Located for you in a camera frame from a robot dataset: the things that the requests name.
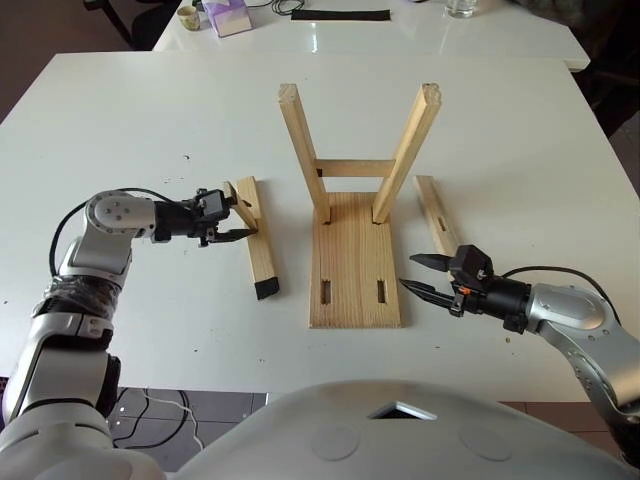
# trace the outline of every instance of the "white desk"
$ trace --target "white desk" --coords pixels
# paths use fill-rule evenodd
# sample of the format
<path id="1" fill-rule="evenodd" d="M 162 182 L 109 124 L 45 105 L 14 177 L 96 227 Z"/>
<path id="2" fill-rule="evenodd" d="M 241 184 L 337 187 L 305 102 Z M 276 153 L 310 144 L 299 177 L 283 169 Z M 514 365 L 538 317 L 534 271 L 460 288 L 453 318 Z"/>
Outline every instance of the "white desk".
<path id="1" fill-rule="evenodd" d="M 184 0 L 190 5 L 191 0 Z M 247 4 L 263 1 L 247 0 Z M 444 13 L 444 0 L 307 0 L 319 10 L 390 9 L 391 22 L 292 22 L 269 7 L 250 9 L 255 29 L 218 38 L 204 13 L 202 30 L 185 30 L 174 16 L 156 51 L 434 54 L 445 57 L 525 57 L 562 60 L 582 70 L 589 57 L 569 28 L 536 17 L 507 0 L 479 0 L 470 19 Z"/>
<path id="2" fill-rule="evenodd" d="M 136 242 L 111 348 L 123 385 L 287 392 L 401 378 L 501 400 L 583 400 L 569 365 L 542 339 L 506 332 L 488 317 L 455 319 L 402 288 L 407 328 L 307 328 L 312 204 L 277 104 L 279 84 L 299 85 L 318 155 L 388 158 L 418 85 L 438 82 L 443 107 L 411 174 L 439 179 L 461 240 L 493 256 L 497 272 L 555 264 L 590 273 L 638 335 L 640 205 L 565 66 L 415 59 L 55 57 L 0 126 L 0 375 L 18 357 L 49 280 L 51 235 L 70 208 L 103 189 L 145 186 L 182 199 L 254 175 L 280 294 L 255 299 L 244 242 L 204 250 L 185 238 Z M 331 190 L 378 186 L 333 180 L 340 181 L 327 182 Z M 443 274 L 408 259 L 434 251 L 411 183 L 392 212 L 397 273 L 447 291 Z M 77 220 L 60 245 L 79 232 Z"/>

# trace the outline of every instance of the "glass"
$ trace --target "glass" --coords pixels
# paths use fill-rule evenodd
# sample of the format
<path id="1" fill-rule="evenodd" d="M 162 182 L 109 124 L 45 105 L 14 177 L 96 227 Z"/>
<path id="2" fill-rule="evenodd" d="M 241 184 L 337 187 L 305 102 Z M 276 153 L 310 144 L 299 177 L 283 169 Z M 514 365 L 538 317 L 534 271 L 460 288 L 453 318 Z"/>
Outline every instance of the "glass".
<path id="1" fill-rule="evenodd" d="M 469 18 L 473 15 L 478 0 L 447 0 L 445 11 L 454 18 Z"/>

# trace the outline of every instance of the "wooden stick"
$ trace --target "wooden stick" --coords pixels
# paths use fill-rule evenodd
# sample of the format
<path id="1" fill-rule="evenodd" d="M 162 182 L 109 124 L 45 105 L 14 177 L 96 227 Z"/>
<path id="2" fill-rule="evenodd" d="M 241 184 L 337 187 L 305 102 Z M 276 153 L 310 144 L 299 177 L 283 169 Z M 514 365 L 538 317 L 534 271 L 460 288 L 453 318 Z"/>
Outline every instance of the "wooden stick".
<path id="1" fill-rule="evenodd" d="M 427 132 L 440 109 L 440 90 L 435 83 L 420 87 L 404 129 L 400 145 L 394 154 L 395 164 L 391 174 L 382 182 L 373 202 L 374 223 L 385 223 L 389 219 L 391 205 L 402 186 Z"/>
<path id="2" fill-rule="evenodd" d="M 251 271 L 253 272 L 256 295 L 258 300 L 262 300 L 278 292 L 280 283 L 273 263 L 269 229 L 265 218 L 262 216 L 260 196 L 258 195 L 255 178 L 247 177 L 239 180 L 238 194 L 241 198 L 251 203 L 251 206 L 246 208 L 257 224 L 258 232 L 247 237 L 247 244 L 249 245 Z"/>
<path id="3" fill-rule="evenodd" d="M 387 177 L 393 160 L 316 160 L 321 177 Z"/>
<path id="4" fill-rule="evenodd" d="M 300 168 L 302 168 L 302 174 L 307 182 L 307 188 L 311 194 L 318 220 L 322 223 L 329 223 L 331 220 L 329 197 L 324 188 L 324 182 L 318 177 L 318 172 L 316 171 L 316 152 L 313 149 L 311 134 L 309 133 L 307 119 L 304 116 L 296 85 L 292 83 L 280 85 L 278 102 L 280 103 L 280 110 L 287 124 L 298 162 L 300 162 Z"/>
<path id="5" fill-rule="evenodd" d="M 247 228 L 251 228 L 253 230 L 258 229 L 258 223 L 256 219 L 253 217 L 251 210 L 244 204 L 244 201 L 240 196 L 236 193 L 233 185 L 229 182 L 224 182 L 222 184 L 222 191 L 224 192 L 225 198 L 231 200 L 231 208 L 238 214 L 238 216 L 242 219 Z"/>
<path id="6" fill-rule="evenodd" d="M 444 207 L 438 196 L 433 177 L 416 175 L 415 184 L 422 203 L 422 211 L 429 224 L 436 251 L 453 257 L 458 250 L 458 237 L 447 219 Z"/>

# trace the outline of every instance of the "wooden plank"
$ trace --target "wooden plank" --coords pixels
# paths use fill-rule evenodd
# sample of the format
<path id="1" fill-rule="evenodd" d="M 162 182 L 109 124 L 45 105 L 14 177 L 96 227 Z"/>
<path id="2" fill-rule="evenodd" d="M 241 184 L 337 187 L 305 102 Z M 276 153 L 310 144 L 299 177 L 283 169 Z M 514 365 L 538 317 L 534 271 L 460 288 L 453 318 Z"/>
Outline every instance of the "wooden plank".
<path id="1" fill-rule="evenodd" d="M 453 257 L 460 243 L 438 196 L 434 178 L 426 175 L 416 175 L 415 184 L 422 204 L 422 211 L 429 224 L 433 242 L 436 245 L 436 251 L 442 255 Z"/>
<path id="2" fill-rule="evenodd" d="M 329 193 L 332 222 L 313 222 L 311 328 L 401 326 L 391 228 L 371 218 L 375 193 Z"/>
<path id="3" fill-rule="evenodd" d="M 256 221 L 258 232 L 247 237 L 247 244 L 249 245 L 251 271 L 256 287 L 256 295 L 258 300 L 262 300 L 278 292 L 280 283 L 273 262 L 269 229 L 260 207 L 260 196 L 258 195 L 255 178 L 247 177 L 239 180 L 238 195 L 251 204 L 247 208 Z"/>
<path id="4" fill-rule="evenodd" d="M 242 201 L 242 197 L 239 197 L 233 186 L 229 182 L 224 182 L 222 184 L 222 191 L 224 192 L 225 198 L 231 200 L 231 208 L 238 214 L 247 228 L 257 230 L 258 224 L 256 219 L 253 217 L 249 207 L 247 207 Z"/>
<path id="5" fill-rule="evenodd" d="M 304 180 L 307 182 L 307 188 L 311 194 L 315 214 L 322 223 L 328 223 L 331 220 L 329 198 L 324 188 L 324 182 L 318 177 L 318 172 L 316 171 L 316 152 L 313 149 L 311 134 L 309 133 L 307 119 L 302 109 L 302 102 L 296 85 L 292 83 L 280 85 L 278 102 L 280 103 L 280 110 L 289 130 L 289 136 L 298 157 Z"/>
<path id="6" fill-rule="evenodd" d="M 316 160 L 321 177 L 386 177 L 393 160 Z"/>
<path id="7" fill-rule="evenodd" d="M 391 205 L 402 186 L 420 147 L 440 109 L 440 89 L 435 83 L 420 87 L 411 109 L 402 140 L 393 156 L 395 164 L 391 174 L 382 182 L 373 202 L 373 221 L 385 223 L 389 219 Z"/>

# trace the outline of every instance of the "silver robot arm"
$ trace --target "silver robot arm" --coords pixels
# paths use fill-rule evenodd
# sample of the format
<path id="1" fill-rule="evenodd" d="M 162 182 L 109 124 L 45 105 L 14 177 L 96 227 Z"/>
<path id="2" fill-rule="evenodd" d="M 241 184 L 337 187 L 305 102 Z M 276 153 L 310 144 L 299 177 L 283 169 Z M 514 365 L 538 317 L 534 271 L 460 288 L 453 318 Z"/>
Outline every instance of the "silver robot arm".
<path id="1" fill-rule="evenodd" d="M 27 345 L 3 397 L 1 479 L 69 478 L 65 474 L 72 471 L 85 471 L 83 478 L 94 480 L 164 478 L 149 457 L 112 449 L 105 417 L 116 401 L 120 362 L 107 353 L 111 319 L 134 238 L 166 242 L 185 235 L 205 246 L 253 233 L 218 232 L 218 222 L 229 213 L 220 190 L 199 190 L 182 202 L 154 202 L 115 190 L 86 202 L 83 235 L 69 247 L 34 311 Z"/>
<path id="2" fill-rule="evenodd" d="M 473 245 L 459 247 L 454 257 L 411 258 L 449 271 L 454 278 L 453 296 L 400 280 L 421 299 L 449 309 L 454 316 L 467 311 L 497 317 L 505 329 L 534 333 L 559 350 L 607 422 L 625 460 L 640 468 L 640 342 L 622 328 L 605 297 L 575 286 L 532 287 L 507 278 L 508 274 L 494 275 L 491 259 Z"/>
<path id="3" fill-rule="evenodd" d="M 527 330 L 565 356 L 627 462 L 640 468 L 640 342 L 603 297 L 579 287 L 534 285 L 527 319 Z"/>

